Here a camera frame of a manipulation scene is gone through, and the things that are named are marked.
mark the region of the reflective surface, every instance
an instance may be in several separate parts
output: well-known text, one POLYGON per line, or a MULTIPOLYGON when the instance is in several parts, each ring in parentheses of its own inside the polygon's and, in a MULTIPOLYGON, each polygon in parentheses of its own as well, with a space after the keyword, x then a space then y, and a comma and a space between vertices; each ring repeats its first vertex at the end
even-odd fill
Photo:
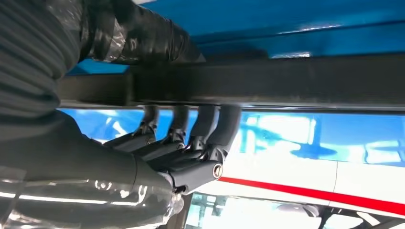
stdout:
MULTIPOLYGON (((337 210, 326 220, 323 229, 370 228, 385 222, 363 212, 350 212, 350 216, 337 210)), ((214 196, 195 193, 186 220, 186 229, 223 228, 275 228, 318 229, 324 213, 316 206, 282 203, 265 199, 214 196)), ((405 223, 391 229, 403 229, 405 223)))
MULTIPOLYGON (((63 111, 78 122, 84 134, 101 142, 134 131, 143 117, 142 110, 63 111)), ((196 116, 192 111, 188 132, 196 116)), ((160 111, 158 140, 166 135, 171 119, 171 111, 160 111)), ((286 162, 307 158, 405 167, 404 117, 243 112, 233 149, 257 157, 273 155, 286 162)))
POLYGON ((14 170, 0 168, 5 229, 156 227, 184 206, 171 189, 88 179, 23 181, 14 170))

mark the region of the plastic wrap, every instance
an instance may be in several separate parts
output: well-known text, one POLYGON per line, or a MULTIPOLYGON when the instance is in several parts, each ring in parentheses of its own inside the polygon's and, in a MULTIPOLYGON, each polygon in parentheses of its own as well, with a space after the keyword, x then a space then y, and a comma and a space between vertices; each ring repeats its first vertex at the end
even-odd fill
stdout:
POLYGON ((184 204, 180 195, 157 187, 99 180, 22 182, 22 176, 0 173, 3 229, 155 228, 184 204))
POLYGON ((80 31, 83 0, 46 0, 46 8, 69 31, 80 31))
POLYGON ((78 32, 75 36, 64 30, 43 3, 0 1, 2 121, 4 116, 37 118, 57 108, 55 79, 62 77, 79 58, 78 32))
POLYGON ((204 61, 182 28, 132 0, 87 0, 84 50, 98 61, 139 62, 204 61))

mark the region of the blue panel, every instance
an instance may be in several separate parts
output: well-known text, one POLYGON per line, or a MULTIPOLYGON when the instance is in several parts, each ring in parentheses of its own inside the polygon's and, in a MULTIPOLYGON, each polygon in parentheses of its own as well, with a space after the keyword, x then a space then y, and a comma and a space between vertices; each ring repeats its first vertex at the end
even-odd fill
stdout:
MULTIPOLYGON (((87 136, 107 141, 134 131, 141 110, 63 109, 87 136)), ((191 112, 188 132, 196 120, 191 112)), ((289 153, 297 157, 405 167, 405 116, 243 112, 236 142, 240 153, 289 153)), ((160 112, 157 138, 172 112, 160 112)))
MULTIPOLYGON (((403 0, 156 0, 144 4, 186 29, 203 54, 263 50, 269 57, 405 51, 403 0)), ((80 64, 89 73, 122 65, 80 64)))

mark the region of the dark sleeve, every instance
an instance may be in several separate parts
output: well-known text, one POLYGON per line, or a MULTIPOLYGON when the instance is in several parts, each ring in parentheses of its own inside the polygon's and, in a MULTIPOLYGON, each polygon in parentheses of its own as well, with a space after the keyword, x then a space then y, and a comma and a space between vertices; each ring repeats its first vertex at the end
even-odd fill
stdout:
POLYGON ((132 154, 84 137, 74 119, 56 110, 57 80, 83 49, 84 2, 0 0, 0 9, 0 166, 26 171, 27 180, 124 184, 146 171, 171 188, 147 166, 138 169, 142 161, 132 154))
POLYGON ((132 0, 86 0, 81 59, 120 64, 204 61, 189 34, 132 0))

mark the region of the black metal bar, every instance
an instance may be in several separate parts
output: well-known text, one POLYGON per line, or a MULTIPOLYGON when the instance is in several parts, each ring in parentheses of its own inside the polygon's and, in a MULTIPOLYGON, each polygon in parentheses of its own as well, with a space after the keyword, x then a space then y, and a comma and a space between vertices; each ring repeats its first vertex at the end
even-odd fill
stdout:
POLYGON ((65 107, 134 106, 131 82, 129 72, 67 76, 59 82, 58 94, 65 107))
MULTIPOLYGON (((120 106, 238 104, 257 109, 288 107, 294 112, 301 108, 305 111, 405 111, 405 54, 132 67, 122 77, 125 83, 110 83, 108 88, 110 93, 126 92, 125 96, 120 94, 120 104, 103 101, 106 96, 100 93, 103 91, 100 85, 95 86, 95 91, 104 97, 90 101, 120 106)), ((68 87, 64 84, 62 80, 61 88, 66 91, 68 87)))

